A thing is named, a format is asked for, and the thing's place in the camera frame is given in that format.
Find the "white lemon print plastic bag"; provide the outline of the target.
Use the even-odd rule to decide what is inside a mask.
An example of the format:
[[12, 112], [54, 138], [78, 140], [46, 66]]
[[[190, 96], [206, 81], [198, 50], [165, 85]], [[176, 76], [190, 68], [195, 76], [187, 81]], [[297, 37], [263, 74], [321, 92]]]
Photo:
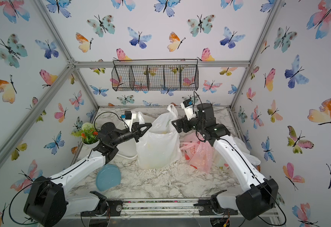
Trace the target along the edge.
[[159, 115], [136, 143], [137, 162], [141, 169], [160, 169], [181, 158], [180, 136], [172, 125], [177, 119], [178, 111], [170, 104], [167, 112]]

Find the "pink apple print plastic bag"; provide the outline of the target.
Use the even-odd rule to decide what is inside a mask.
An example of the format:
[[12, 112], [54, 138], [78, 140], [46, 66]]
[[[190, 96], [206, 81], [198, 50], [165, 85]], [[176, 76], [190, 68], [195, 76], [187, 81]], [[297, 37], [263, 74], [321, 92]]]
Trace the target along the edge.
[[209, 142], [202, 142], [196, 133], [188, 134], [180, 143], [188, 165], [208, 174], [213, 163], [213, 147]]

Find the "white cartoon print plastic bag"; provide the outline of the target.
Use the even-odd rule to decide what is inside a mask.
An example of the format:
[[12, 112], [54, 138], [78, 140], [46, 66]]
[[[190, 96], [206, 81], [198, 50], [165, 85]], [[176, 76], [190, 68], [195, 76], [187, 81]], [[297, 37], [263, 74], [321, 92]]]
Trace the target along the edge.
[[[256, 169], [258, 171], [260, 171], [261, 161], [257, 157], [250, 154], [250, 151], [248, 150], [246, 144], [241, 139], [236, 138], [236, 137], [233, 137], [233, 139], [234, 139], [236, 146], [238, 147], [238, 150], [241, 151], [246, 156], [246, 158], [251, 162], [251, 164], [254, 167], [256, 167]], [[229, 165], [228, 165], [227, 161], [216, 150], [214, 150], [214, 153], [213, 153], [213, 166], [218, 167], [223, 170], [229, 169]]]

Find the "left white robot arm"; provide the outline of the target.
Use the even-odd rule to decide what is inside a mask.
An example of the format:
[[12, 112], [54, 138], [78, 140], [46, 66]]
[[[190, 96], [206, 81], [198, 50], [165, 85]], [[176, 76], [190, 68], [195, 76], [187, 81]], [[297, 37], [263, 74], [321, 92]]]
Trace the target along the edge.
[[93, 171], [108, 164], [118, 153], [119, 144], [132, 139], [138, 142], [151, 126], [134, 123], [130, 130], [119, 130], [112, 122], [103, 124], [98, 133], [99, 144], [89, 155], [60, 173], [48, 178], [41, 176], [33, 182], [24, 213], [44, 227], [53, 227], [62, 218], [77, 213], [109, 215], [107, 198], [99, 192], [91, 191], [84, 196], [67, 194]]

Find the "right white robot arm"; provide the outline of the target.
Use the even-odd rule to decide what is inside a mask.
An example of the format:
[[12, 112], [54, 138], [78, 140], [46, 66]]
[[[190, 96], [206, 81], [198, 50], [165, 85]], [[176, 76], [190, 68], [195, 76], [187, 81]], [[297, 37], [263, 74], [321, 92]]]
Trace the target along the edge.
[[246, 220], [252, 220], [275, 207], [278, 184], [267, 179], [242, 153], [239, 144], [229, 130], [216, 122], [213, 106], [209, 103], [195, 106], [188, 99], [181, 103], [185, 116], [172, 122], [177, 132], [195, 131], [202, 143], [210, 145], [225, 159], [237, 177], [242, 194], [229, 194], [226, 191], [214, 194], [211, 207], [215, 213], [234, 210]]

